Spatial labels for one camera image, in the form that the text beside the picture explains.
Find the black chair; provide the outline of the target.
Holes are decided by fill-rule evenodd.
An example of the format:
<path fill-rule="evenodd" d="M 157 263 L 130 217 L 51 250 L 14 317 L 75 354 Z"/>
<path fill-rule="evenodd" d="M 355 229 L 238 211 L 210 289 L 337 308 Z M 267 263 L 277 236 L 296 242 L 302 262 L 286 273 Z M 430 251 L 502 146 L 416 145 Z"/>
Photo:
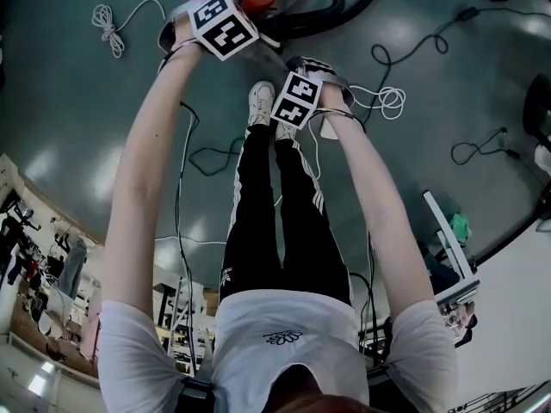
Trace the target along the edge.
<path fill-rule="evenodd" d="M 551 141 L 542 127 L 551 113 L 551 81 L 538 74 L 527 91 L 523 105 L 523 129 L 551 152 Z"/>

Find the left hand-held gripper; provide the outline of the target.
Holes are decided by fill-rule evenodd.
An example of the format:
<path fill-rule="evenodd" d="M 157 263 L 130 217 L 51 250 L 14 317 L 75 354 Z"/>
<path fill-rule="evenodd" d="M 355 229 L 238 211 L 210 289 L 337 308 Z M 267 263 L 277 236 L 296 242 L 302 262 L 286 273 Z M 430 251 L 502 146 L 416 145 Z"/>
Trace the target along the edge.
<path fill-rule="evenodd" d="M 165 52 L 176 44 L 175 22 L 189 17 L 193 40 L 224 61 L 259 40 L 259 33 L 235 0 L 188 0 L 165 18 L 158 45 Z"/>

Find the person's white t-shirt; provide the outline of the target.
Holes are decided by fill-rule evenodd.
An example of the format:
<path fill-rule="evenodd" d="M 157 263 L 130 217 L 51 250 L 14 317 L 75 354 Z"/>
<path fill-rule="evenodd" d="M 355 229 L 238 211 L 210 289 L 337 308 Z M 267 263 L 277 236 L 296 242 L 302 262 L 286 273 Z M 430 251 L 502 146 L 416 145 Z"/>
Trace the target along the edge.
<path fill-rule="evenodd" d="M 368 403 L 355 313 L 345 303 L 314 293 L 246 291 L 221 301 L 215 324 L 214 413 L 262 413 L 277 379 L 294 366 L 304 367 L 323 394 Z M 101 325 L 98 369 L 108 413 L 199 413 L 180 400 L 184 377 L 145 313 L 106 301 Z M 387 364 L 420 413 L 449 408 L 457 357 L 435 302 L 397 316 Z"/>

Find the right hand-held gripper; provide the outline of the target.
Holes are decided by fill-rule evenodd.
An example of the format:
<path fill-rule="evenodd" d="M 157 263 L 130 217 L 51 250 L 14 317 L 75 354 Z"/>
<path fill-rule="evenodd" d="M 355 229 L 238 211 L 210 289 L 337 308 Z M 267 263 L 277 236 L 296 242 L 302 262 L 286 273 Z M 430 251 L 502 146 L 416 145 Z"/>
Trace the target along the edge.
<path fill-rule="evenodd" d="M 287 78 L 271 110 L 270 118 L 302 129 L 314 115 L 324 83 L 337 85 L 348 107 L 354 101 L 350 85 L 330 65 L 317 59 L 295 57 L 287 63 Z"/>

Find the person's right forearm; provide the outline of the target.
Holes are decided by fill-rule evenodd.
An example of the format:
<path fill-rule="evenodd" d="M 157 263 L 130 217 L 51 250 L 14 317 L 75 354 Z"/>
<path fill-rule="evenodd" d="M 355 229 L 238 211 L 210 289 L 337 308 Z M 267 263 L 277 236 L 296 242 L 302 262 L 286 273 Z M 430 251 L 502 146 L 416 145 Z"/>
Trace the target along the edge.
<path fill-rule="evenodd" d="M 433 303 L 423 257 L 387 166 L 362 128 L 347 116 L 350 109 L 340 87 L 324 83 L 320 105 L 330 110 L 328 120 L 343 147 L 392 315 L 420 302 Z"/>

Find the person's left white shoe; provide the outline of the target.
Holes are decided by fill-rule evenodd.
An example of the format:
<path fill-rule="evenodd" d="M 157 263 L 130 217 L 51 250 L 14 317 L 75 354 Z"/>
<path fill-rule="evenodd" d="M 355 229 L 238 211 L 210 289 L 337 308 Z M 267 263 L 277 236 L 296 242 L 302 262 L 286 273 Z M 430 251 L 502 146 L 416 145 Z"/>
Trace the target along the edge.
<path fill-rule="evenodd" d="M 270 124 L 270 115 L 276 97 L 275 86 L 268 81 L 259 81 L 249 92 L 248 126 Z"/>

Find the person's left forearm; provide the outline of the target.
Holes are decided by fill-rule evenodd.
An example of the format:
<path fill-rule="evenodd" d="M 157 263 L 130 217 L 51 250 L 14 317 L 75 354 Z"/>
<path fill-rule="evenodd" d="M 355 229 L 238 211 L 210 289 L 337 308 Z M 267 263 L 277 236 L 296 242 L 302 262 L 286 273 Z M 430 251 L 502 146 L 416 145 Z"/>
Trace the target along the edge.
<path fill-rule="evenodd" d="M 102 297 L 152 315 L 154 244 L 181 95 L 201 48 L 182 43 L 149 89 L 121 154 L 105 242 Z"/>

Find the green crumpled item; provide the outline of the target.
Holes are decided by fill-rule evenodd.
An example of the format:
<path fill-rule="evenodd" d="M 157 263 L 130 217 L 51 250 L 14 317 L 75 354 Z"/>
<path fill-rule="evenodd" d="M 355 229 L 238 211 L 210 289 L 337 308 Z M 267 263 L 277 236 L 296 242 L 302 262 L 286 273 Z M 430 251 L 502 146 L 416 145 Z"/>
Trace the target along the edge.
<path fill-rule="evenodd" d="M 449 221 L 449 226 L 454 233 L 457 242 L 461 246 L 465 246 L 466 242 L 472 235 L 468 217 L 462 213 L 454 213 Z"/>

